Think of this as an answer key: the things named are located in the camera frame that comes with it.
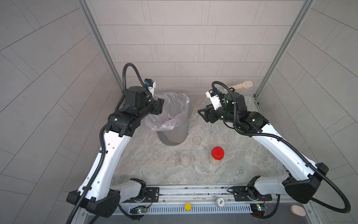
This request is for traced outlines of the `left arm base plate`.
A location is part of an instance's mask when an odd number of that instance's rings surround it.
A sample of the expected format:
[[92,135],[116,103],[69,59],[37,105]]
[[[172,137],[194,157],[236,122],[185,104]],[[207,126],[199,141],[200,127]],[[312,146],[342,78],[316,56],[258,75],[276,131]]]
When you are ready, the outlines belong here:
[[145,197],[141,200],[134,198],[124,201],[124,203],[157,203],[159,197],[159,187],[146,188]]

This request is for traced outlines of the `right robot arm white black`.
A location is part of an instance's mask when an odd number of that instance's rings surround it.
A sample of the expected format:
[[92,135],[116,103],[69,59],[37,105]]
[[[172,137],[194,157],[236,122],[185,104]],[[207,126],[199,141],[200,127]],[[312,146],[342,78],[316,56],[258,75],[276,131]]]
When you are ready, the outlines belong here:
[[[198,110],[198,114],[207,122],[223,121],[230,129],[242,136],[252,137],[262,144],[287,169],[282,177],[255,176],[247,185],[251,195],[275,194],[288,195],[295,201],[306,204],[313,201],[325,208],[339,213],[349,213],[351,205],[345,194],[326,175],[329,168],[324,163],[315,163],[285,140],[259,112],[247,110],[244,97],[233,87],[220,81],[214,81],[206,93],[211,104]],[[343,208],[326,204],[316,198],[321,182],[325,181],[341,198]]]

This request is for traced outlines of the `clear rice jar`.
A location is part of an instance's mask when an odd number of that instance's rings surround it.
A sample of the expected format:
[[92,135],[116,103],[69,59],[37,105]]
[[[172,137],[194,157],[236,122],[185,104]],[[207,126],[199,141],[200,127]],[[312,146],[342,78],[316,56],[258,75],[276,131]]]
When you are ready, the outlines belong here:
[[187,168],[190,165],[191,155],[188,152],[184,151],[180,155],[180,160],[181,160],[181,165],[184,168]]

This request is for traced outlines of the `grey mesh waste bin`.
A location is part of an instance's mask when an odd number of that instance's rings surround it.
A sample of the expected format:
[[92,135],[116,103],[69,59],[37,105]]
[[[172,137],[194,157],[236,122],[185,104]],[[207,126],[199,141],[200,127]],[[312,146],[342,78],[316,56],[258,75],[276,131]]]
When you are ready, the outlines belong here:
[[177,146],[183,143],[188,135],[189,123],[190,123],[189,120],[192,115],[192,112],[193,112],[193,106],[190,101],[189,116],[184,123],[175,126],[173,130],[158,131],[158,132],[156,131],[160,141],[167,146]]

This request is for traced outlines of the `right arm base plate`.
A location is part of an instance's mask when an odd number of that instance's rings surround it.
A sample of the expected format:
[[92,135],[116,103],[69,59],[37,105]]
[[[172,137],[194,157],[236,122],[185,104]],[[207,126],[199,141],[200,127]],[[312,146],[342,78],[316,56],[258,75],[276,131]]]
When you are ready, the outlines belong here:
[[234,195],[235,201],[272,201],[270,194],[262,195],[254,187],[232,186],[227,191]]

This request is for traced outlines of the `clear jar lid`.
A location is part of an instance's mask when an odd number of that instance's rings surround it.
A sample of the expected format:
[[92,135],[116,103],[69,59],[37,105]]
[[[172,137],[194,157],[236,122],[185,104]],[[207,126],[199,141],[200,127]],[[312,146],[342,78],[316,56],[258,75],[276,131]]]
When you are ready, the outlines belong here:
[[193,144],[194,145],[200,145],[202,143],[202,138],[199,136],[193,137]]

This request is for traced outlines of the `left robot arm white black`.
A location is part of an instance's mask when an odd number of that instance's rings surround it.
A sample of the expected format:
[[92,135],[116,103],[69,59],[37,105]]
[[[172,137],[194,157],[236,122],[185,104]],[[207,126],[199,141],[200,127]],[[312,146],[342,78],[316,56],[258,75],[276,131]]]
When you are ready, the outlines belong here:
[[110,217],[123,201],[146,198],[146,183],[132,178],[118,190],[110,189],[111,180],[119,159],[141,121],[149,114],[163,112],[164,99],[154,99],[155,82],[143,80],[133,63],[122,71],[123,95],[114,113],[99,132],[100,150],[86,179],[79,189],[70,192],[66,201],[74,205],[67,223],[72,223],[80,208],[99,217]]

